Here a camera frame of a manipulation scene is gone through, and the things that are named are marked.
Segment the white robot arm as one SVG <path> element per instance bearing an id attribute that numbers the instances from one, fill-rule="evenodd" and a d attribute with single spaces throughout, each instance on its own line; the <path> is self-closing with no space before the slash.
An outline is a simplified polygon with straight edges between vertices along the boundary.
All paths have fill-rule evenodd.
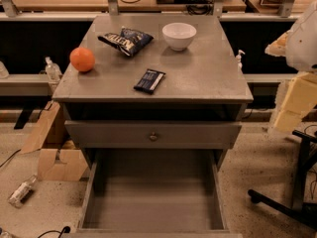
<path id="1" fill-rule="evenodd" d="M 312 2 L 291 28 L 264 52 L 285 57 L 297 74 L 279 85 L 271 127 L 292 132 L 317 105 L 317 2 Z"/>

